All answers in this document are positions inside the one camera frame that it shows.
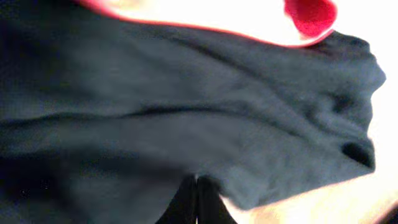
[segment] dark gray fabric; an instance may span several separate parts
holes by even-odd
[[[66,0],[0,12],[1,223],[154,223],[187,174],[247,210],[375,169],[386,77],[359,38],[287,49]]]

